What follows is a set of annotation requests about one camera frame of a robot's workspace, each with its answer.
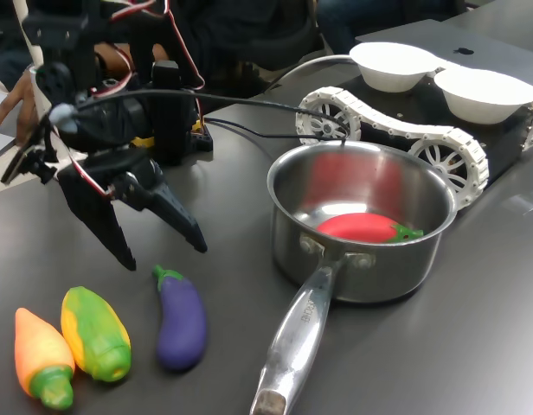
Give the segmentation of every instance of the stainless steel pot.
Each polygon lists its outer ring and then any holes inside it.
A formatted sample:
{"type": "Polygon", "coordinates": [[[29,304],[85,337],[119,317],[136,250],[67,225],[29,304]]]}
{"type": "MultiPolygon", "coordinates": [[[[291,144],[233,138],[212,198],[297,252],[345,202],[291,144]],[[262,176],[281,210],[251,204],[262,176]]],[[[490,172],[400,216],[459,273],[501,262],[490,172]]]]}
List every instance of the stainless steel pot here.
{"type": "Polygon", "coordinates": [[[431,165],[400,150],[328,142],[285,153],[270,168],[273,256],[303,284],[268,351],[252,415],[286,415],[312,365],[332,297],[379,303],[426,278],[441,232],[455,218],[454,192],[431,165]],[[332,238],[316,227],[339,214],[382,214],[425,236],[394,244],[332,238]]]}

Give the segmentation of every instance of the cable connector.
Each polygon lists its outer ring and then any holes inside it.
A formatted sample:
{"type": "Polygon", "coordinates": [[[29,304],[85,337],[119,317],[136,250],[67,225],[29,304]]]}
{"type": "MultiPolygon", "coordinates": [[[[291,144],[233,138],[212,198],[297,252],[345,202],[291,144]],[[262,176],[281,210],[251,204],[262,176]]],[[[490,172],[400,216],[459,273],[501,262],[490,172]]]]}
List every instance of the cable connector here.
{"type": "Polygon", "coordinates": [[[73,105],[59,104],[49,113],[49,122],[60,131],[68,134],[76,134],[78,132],[78,125],[76,125],[74,117],[77,114],[78,110],[73,105]]]}

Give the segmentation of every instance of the toy vegetable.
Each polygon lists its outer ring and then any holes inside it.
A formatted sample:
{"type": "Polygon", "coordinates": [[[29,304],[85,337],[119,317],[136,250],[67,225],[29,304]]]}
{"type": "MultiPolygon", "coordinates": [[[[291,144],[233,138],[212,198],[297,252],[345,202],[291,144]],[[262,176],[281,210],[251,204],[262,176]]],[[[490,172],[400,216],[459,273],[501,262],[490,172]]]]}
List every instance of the toy vegetable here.
{"type": "Polygon", "coordinates": [[[187,370],[205,353],[207,319],[196,287],[177,272],[159,265],[153,270],[163,306],[157,357],[170,370],[187,370]]]}
{"type": "Polygon", "coordinates": [[[15,314],[15,365],[22,389],[55,410],[73,404],[74,358],[55,327],[26,309],[15,314]]]}
{"type": "Polygon", "coordinates": [[[317,230],[336,238],[382,244],[420,238],[424,233],[408,229],[381,214],[340,214],[321,223],[317,230]]]}
{"type": "Polygon", "coordinates": [[[114,382],[130,370],[130,339],[103,298],[84,287],[68,290],[62,301],[61,329],[76,364],[96,380],[114,382]]]}

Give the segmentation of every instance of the pot handle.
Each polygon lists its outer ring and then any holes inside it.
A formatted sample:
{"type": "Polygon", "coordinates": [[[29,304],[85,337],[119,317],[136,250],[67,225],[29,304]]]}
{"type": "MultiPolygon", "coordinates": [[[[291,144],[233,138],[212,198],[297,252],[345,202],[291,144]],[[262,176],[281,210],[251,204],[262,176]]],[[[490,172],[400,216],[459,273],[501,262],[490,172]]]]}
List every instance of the pot handle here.
{"type": "Polygon", "coordinates": [[[321,257],[292,300],[268,349],[251,415],[286,415],[292,409],[317,353],[342,262],[321,257]]]}

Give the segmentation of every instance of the purple eggplant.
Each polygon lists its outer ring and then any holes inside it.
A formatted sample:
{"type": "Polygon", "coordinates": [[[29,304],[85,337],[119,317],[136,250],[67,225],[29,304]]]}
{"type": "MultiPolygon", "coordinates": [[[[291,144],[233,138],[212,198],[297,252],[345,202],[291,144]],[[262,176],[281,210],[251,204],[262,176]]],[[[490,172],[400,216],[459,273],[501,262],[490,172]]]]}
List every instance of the purple eggplant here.
{"type": "Polygon", "coordinates": [[[153,270],[163,305],[157,357],[169,370],[188,370],[203,357],[207,345],[207,318],[196,287],[177,272],[159,265],[153,270]]]}

